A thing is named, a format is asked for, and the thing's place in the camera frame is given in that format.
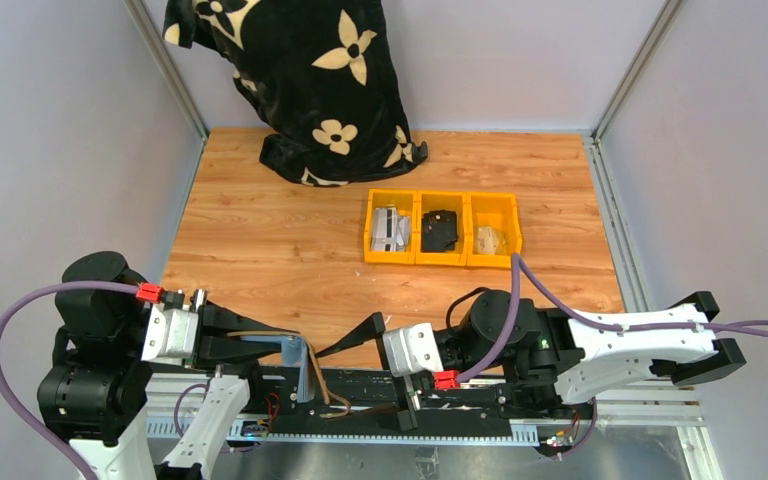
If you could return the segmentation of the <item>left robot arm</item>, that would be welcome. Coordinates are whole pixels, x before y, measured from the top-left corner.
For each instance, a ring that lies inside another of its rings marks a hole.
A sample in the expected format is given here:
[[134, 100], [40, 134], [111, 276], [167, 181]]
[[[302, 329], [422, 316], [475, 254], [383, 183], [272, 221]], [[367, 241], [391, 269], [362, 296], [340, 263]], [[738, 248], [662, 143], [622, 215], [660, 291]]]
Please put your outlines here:
[[[249, 444], [310, 400], [299, 334], [148, 282], [114, 251], [73, 262], [53, 290], [62, 326], [37, 390], [46, 429], [95, 479], [207, 479], [236, 418]], [[148, 448], [148, 386], [158, 367], [207, 375], [205, 397], [173, 450]]]

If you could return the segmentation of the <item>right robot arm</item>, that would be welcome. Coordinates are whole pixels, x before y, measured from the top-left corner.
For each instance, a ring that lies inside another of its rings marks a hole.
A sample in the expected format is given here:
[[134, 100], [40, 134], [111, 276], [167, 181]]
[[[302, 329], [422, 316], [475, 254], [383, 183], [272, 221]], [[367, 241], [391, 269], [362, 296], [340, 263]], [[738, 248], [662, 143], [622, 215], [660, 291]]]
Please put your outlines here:
[[591, 419], [594, 397], [638, 381], [695, 386], [746, 362], [736, 340], [715, 335], [719, 308], [707, 291], [625, 314], [539, 308], [529, 299], [512, 305], [509, 293], [487, 287], [462, 302], [462, 320], [440, 330], [388, 330], [373, 314], [325, 349], [330, 356], [374, 342], [393, 385], [391, 396], [364, 400], [340, 421], [342, 431], [502, 435], [515, 419]]

